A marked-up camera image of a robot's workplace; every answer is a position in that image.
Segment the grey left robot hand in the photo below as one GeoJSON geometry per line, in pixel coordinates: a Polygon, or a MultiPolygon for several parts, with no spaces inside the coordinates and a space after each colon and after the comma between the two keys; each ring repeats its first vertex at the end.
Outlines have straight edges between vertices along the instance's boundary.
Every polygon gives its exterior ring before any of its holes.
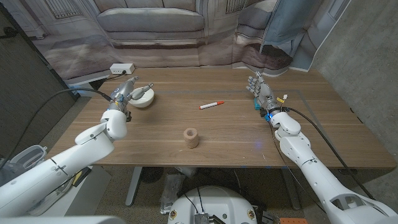
{"type": "Polygon", "coordinates": [[[150,90],[154,84],[148,85],[134,91],[134,84],[139,77],[132,77],[120,84],[111,94],[111,100],[108,106],[109,110],[118,110],[126,113],[126,106],[130,100],[139,100],[144,96],[144,93],[150,90]]]}

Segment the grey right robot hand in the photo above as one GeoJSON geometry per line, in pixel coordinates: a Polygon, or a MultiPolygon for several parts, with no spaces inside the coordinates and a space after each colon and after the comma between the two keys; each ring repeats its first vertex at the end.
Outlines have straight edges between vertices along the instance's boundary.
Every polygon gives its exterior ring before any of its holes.
{"type": "Polygon", "coordinates": [[[260,72],[256,72],[256,77],[248,78],[246,89],[254,95],[254,108],[256,110],[263,110],[271,115],[280,112],[280,106],[260,72]]]}

